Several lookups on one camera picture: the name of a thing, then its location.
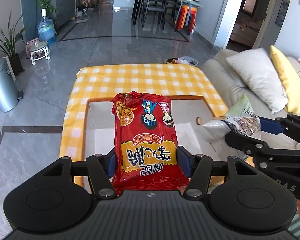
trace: red snack bag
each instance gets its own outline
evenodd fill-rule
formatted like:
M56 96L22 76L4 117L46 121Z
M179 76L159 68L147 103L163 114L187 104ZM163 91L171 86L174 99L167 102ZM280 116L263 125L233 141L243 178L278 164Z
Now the red snack bag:
M112 184L117 193L124 189L173 190L186 186L189 180L177 164L171 100L133 91L118 94L111 102L118 163Z

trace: gray cabinet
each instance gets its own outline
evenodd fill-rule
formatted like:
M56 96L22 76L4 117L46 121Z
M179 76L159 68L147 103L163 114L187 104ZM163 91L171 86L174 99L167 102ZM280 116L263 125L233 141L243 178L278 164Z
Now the gray cabinet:
M52 13L52 18L56 19L55 29L59 29L67 21L75 16L75 0L51 0L57 12Z

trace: white pillow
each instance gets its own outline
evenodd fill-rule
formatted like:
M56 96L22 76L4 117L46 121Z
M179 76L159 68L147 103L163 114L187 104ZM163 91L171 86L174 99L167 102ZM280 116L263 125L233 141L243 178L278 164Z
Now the white pillow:
M245 50L227 57L226 61L273 114L284 109L288 98L278 73L264 49Z

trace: trash can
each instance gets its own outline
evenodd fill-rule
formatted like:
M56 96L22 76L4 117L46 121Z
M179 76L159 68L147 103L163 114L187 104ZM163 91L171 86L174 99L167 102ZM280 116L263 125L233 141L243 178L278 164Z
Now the trash can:
M19 92L11 76L5 58L0 58L0 109L8 112L14 108L23 98L23 92Z

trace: snack package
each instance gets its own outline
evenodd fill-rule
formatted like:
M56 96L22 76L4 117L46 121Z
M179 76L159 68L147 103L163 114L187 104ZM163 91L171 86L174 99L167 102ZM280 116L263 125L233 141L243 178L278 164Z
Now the snack package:
M189 180L177 164L177 134L171 100L131 92L112 101L117 169L112 180L118 194L124 189L173 190Z
M224 116L214 117L202 125L201 133L205 141L209 142L222 161L228 156L247 157L242 151L229 147L225 142L228 132L236 132L245 136L261 140L260 119L254 114L246 94L232 106Z

